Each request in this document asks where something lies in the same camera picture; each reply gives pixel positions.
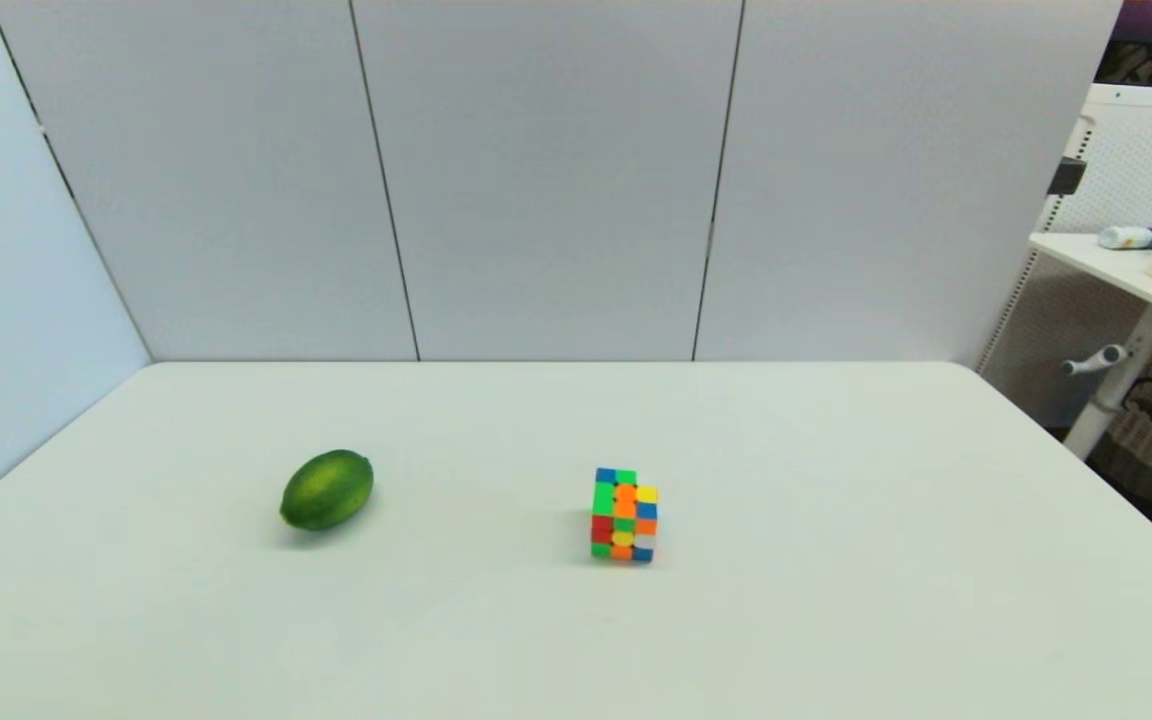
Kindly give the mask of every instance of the rubik's cube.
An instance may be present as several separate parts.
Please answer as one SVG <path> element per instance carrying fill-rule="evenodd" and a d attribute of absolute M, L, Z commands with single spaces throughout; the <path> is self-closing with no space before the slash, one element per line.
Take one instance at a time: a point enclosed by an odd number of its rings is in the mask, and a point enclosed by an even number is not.
<path fill-rule="evenodd" d="M 594 558 L 652 562 L 655 552 L 657 488 L 641 486 L 634 470 L 599 468 L 594 476 Z"/>

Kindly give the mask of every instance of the desk leg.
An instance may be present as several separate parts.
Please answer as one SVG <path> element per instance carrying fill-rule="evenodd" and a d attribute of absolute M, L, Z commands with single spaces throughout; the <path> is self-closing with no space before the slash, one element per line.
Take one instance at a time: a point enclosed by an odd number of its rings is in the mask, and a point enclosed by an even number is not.
<path fill-rule="evenodd" d="M 1092 454 L 1092 448 L 1123 407 L 1123 397 L 1132 388 L 1132 382 L 1149 363 L 1149 355 L 1152 355 L 1152 305 L 1146 306 L 1137 327 L 1132 328 L 1132 335 L 1123 346 L 1128 356 L 1106 370 L 1101 386 L 1096 388 L 1092 400 L 1083 407 L 1078 419 L 1074 420 L 1074 427 L 1064 437 L 1064 447 L 1078 456 L 1078 460 L 1087 460 L 1087 455 Z"/>

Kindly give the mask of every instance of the pegboard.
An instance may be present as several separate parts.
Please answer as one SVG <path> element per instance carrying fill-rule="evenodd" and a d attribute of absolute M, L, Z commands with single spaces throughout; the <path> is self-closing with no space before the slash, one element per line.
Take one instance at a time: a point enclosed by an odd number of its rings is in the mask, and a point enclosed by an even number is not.
<path fill-rule="evenodd" d="M 1078 192 L 1048 199 L 1037 232 L 1152 227 L 1152 88 L 1092 86 L 1066 153 L 1087 174 Z"/>
<path fill-rule="evenodd" d="M 1034 232 L 1099 232 L 1152 225 L 1152 88 L 1092 86 L 1064 153 L 1087 161 L 1078 192 L 1048 197 Z M 980 376 L 1047 427 L 1069 425 L 1100 376 L 1066 378 L 1060 363 L 1120 342 L 1142 301 L 1030 252 Z"/>

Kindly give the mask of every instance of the white desk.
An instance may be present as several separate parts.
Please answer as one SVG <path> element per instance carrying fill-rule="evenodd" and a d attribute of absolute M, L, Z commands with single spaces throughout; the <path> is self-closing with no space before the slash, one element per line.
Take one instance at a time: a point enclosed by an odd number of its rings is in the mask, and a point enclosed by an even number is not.
<path fill-rule="evenodd" d="M 285 528 L 334 447 L 372 505 Z M 953 365 L 157 365 L 0 483 L 17 717 L 1139 719 L 1152 526 Z"/>
<path fill-rule="evenodd" d="M 1100 388 L 1064 438 L 1066 447 L 1079 458 L 1087 458 L 1152 354 L 1152 276 L 1144 272 L 1151 252 L 1106 250 L 1097 245 L 1094 234 L 1036 233 L 1029 237 L 1029 245 L 1149 303 L 1129 338 L 1106 338 L 1106 343 L 1120 342 L 1130 355 L 1107 370 Z"/>

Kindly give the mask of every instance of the white partition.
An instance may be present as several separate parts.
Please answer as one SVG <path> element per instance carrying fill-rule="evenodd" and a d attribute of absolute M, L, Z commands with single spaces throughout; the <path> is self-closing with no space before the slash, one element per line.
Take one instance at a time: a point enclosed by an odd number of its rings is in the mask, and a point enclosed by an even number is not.
<path fill-rule="evenodd" d="M 1117 0 L 749 0 L 698 359 L 970 363 Z"/>
<path fill-rule="evenodd" d="M 355 8 L 420 356 L 689 359 L 740 0 Z"/>
<path fill-rule="evenodd" d="M 157 359 L 415 357 L 346 0 L 0 0 Z"/>
<path fill-rule="evenodd" d="M 0 38 L 0 477 L 146 363 Z"/>

